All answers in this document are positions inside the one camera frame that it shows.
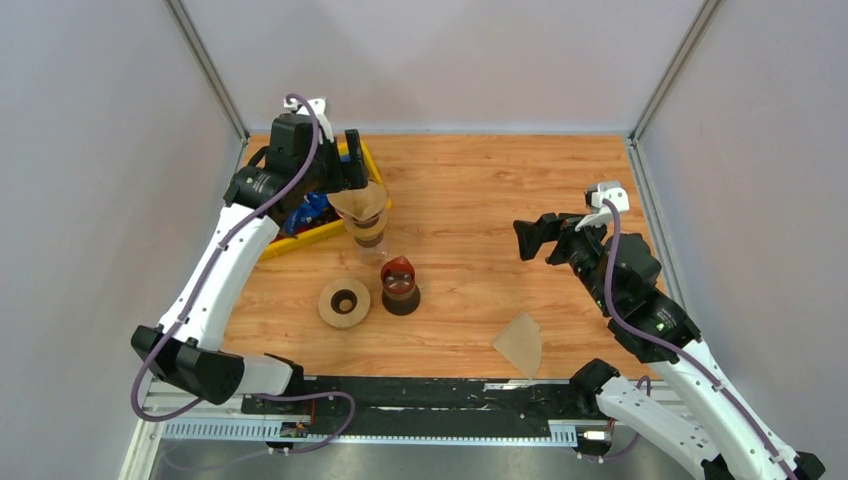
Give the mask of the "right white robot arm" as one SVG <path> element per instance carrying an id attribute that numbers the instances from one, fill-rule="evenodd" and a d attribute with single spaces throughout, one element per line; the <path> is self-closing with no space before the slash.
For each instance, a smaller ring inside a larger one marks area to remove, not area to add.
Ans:
<path id="1" fill-rule="evenodd" d="M 618 370 L 594 359 L 572 380 L 571 403 L 584 417 L 601 412 L 629 424 L 674 458 L 696 479 L 819 479 L 826 468 L 814 454 L 783 442 L 754 413 L 715 361 L 686 311 L 656 285 L 660 262 L 638 233 L 619 237 L 613 252 L 606 227 L 577 227 L 580 216 L 547 213 L 534 222 L 516 220 L 522 260 L 551 242 L 550 265 L 567 264 L 604 317 L 605 271 L 615 258 L 612 294 L 624 322 L 608 323 L 616 341 L 648 365 L 693 416 L 687 421 L 666 409 Z"/>

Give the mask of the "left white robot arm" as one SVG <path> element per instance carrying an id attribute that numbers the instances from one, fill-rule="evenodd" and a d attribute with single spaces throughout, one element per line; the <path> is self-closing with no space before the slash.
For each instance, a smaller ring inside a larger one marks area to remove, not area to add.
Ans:
<path id="1" fill-rule="evenodd" d="M 306 399 L 295 380 L 302 367 L 271 354 L 225 352 L 224 333 L 254 266 L 306 196 L 361 189 L 368 181 L 358 130 L 346 130 L 339 144 L 325 120 L 279 115 L 269 144 L 232 177 L 214 234 L 183 290 L 156 326 L 133 333 L 144 370 L 197 402 L 259 394 L 280 413 L 297 412 Z"/>

